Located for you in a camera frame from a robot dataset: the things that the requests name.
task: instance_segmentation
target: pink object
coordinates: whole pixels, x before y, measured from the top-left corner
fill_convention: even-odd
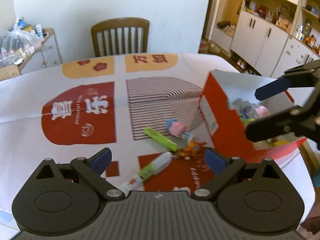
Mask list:
[[[171,135],[179,137],[186,130],[186,126],[182,122],[172,122],[169,132]]]
[[[260,106],[259,108],[256,108],[255,110],[256,110],[259,118],[263,118],[263,117],[267,117],[267,116],[271,115],[268,108],[266,108],[264,106]]]

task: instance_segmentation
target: cardboard container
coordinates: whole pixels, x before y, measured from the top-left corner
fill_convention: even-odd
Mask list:
[[[239,156],[250,163],[260,163],[263,158],[274,160],[292,153],[301,146],[306,138],[265,150],[256,150],[245,135],[245,127],[235,109],[229,103],[237,98],[252,104],[263,105],[271,114],[293,106],[289,93],[281,93],[264,101],[255,98],[255,90],[274,79],[261,76],[211,71],[204,86],[200,109],[211,136],[214,147],[226,157]]]

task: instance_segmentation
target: red flower print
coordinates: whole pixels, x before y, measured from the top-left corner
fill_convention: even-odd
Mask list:
[[[78,63],[80,66],[83,66],[83,65],[85,65],[85,64],[90,63],[90,60],[89,60],[89,59],[80,60],[80,61],[77,61],[77,63]]]
[[[107,63],[99,62],[99,63],[97,63],[95,66],[93,66],[93,69],[94,69],[95,71],[101,71],[101,70],[107,69],[107,67],[108,67],[108,64],[107,64]]]

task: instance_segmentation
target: black handle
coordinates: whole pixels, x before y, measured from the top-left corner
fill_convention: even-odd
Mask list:
[[[306,62],[305,62],[305,63],[307,63],[307,61],[308,61],[309,57],[310,57],[310,55],[308,55],[308,57],[307,57],[307,59],[306,59]]]

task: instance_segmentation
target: green marker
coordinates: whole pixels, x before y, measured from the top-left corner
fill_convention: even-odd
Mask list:
[[[172,141],[170,141],[166,136],[163,136],[161,133],[157,132],[155,129],[151,127],[145,127],[144,133],[149,135],[153,140],[161,143],[163,146],[167,147],[169,150],[176,152],[178,151],[178,145]]]

